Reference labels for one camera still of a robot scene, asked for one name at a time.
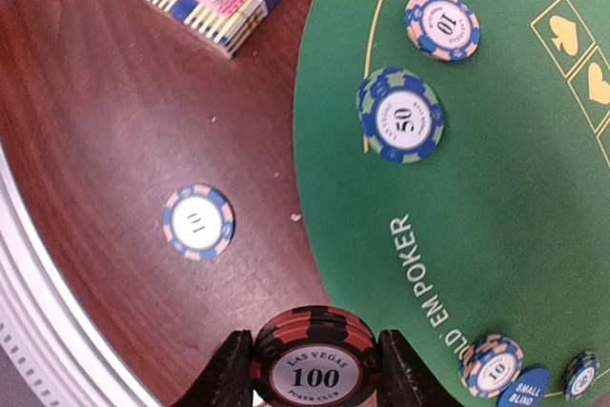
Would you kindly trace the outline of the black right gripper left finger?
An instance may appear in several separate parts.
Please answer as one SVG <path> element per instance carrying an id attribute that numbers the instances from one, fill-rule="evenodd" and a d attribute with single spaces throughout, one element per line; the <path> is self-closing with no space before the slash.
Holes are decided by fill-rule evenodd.
<path id="1" fill-rule="evenodd" d="M 188 392 L 189 406 L 252 406 L 250 331 L 234 331 L 219 346 Z"/>

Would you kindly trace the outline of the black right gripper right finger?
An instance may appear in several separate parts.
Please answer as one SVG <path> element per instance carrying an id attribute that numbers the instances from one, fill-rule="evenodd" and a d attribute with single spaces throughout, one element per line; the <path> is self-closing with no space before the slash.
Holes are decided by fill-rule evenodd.
<path id="1" fill-rule="evenodd" d="M 379 406 L 451 405 L 451 396 L 400 331 L 381 331 L 378 348 L 382 363 L 382 381 L 378 387 Z"/>

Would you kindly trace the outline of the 10 chips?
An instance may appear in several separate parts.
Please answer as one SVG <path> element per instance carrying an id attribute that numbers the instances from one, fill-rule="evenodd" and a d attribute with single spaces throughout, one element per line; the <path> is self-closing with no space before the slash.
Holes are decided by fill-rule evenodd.
<path id="1" fill-rule="evenodd" d="M 488 335 L 466 350 L 459 377 L 472 397 L 497 397 L 517 379 L 523 361 L 524 353 L 512 338 Z"/>
<path id="2" fill-rule="evenodd" d="M 462 0 L 409 0 L 405 27 L 412 43 L 438 61 L 472 56 L 480 43 L 480 24 Z"/>

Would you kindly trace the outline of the red black 100 chip stack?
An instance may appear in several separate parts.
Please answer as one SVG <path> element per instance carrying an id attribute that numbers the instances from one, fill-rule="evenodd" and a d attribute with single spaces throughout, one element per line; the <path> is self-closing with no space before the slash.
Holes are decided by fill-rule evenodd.
<path id="1" fill-rule="evenodd" d="M 293 308 L 271 318 L 254 341 L 250 379 L 272 406 L 358 406 L 382 379 L 369 326 L 331 306 Z"/>

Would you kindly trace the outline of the blue white 10 chip stack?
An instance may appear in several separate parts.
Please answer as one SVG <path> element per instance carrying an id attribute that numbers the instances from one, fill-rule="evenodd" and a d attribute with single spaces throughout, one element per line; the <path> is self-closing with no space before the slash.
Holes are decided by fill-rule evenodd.
<path id="1" fill-rule="evenodd" d="M 217 189 L 195 183 L 174 192 L 163 210 L 163 234 L 184 257 L 204 261 L 219 256 L 235 231 L 234 211 Z"/>

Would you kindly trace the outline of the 50 chip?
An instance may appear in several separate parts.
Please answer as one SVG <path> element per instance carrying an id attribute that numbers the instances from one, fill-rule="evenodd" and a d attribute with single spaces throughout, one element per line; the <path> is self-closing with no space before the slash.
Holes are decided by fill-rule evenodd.
<path id="1" fill-rule="evenodd" d="M 430 156 L 440 142 L 442 105 L 433 89 L 410 71 L 373 71 L 360 84 L 356 108 L 364 139 L 388 161 L 418 162 Z"/>
<path id="2" fill-rule="evenodd" d="M 562 378 L 565 399 L 580 399 L 595 382 L 599 371 L 600 362 L 596 353 L 584 351 L 576 355 L 568 364 Z"/>

